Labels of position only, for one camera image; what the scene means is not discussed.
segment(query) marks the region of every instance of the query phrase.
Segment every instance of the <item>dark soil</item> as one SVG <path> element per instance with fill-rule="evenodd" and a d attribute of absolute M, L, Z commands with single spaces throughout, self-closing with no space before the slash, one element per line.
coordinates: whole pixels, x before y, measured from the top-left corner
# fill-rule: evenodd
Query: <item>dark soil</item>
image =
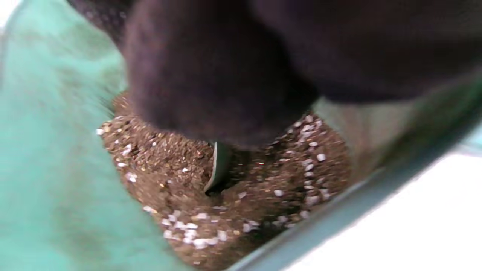
<path fill-rule="evenodd" d="M 234 264 L 347 187 L 348 150 L 313 114 L 259 152 L 236 151 L 228 182 L 206 196 L 213 166 L 206 142 L 158 133 L 125 99 L 98 130 L 122 182 L 178 255 L 200 270 Z"/>

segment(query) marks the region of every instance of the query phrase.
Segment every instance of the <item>white surface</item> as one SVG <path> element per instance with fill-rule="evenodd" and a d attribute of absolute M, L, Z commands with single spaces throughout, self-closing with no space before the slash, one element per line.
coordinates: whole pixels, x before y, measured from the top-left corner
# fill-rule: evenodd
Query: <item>white surface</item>
<path fill-rule="evenodd" d="M 10 13 L 19 2 L 20 0 L 0 0 L 0 28 L 5 26 Z"/>
<path fill-rule="evenodd" d="M 482 158 L 451 154 L 285 271 L 482 271 Z"/>

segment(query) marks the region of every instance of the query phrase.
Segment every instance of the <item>plastic container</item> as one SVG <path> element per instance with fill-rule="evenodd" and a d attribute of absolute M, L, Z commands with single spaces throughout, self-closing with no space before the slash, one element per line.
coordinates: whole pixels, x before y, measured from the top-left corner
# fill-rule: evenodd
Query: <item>plastic container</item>
<path fill-rule="evenodd" d="M 0 50 L 0 270 L 193 270 L 95 134 L 126 88 L 116 47 L 63 0 L 24 0 Z M 280 270 L 379 204 L 478 123 L 481 86 L 380 106 L 320 101 L 351 147 L 355 185 L 230 270 Z"/>

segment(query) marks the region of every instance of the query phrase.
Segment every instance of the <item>teal fabric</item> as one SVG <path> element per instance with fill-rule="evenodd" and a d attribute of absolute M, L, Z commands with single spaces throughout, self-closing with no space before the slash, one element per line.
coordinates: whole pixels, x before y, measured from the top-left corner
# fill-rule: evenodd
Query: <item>teal fabric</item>
<path fill-rule="evenodd" d="M 0 270 L 191 270 L 95 133 L 125 89 L 114 45 L 62 0 L 24 0 L 5 32 Z"/>

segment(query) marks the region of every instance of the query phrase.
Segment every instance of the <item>dark fabric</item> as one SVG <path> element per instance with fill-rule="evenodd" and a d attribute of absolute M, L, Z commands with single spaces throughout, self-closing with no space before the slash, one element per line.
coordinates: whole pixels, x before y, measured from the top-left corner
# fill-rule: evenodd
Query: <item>dark fabric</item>
<path fill-rule="evenodd" d="M 482 57 L 475 0 L 69 2 L 122 49 L 141 117 L 246 148 L 320 96 L 415 98 L 474 75 Z"/>

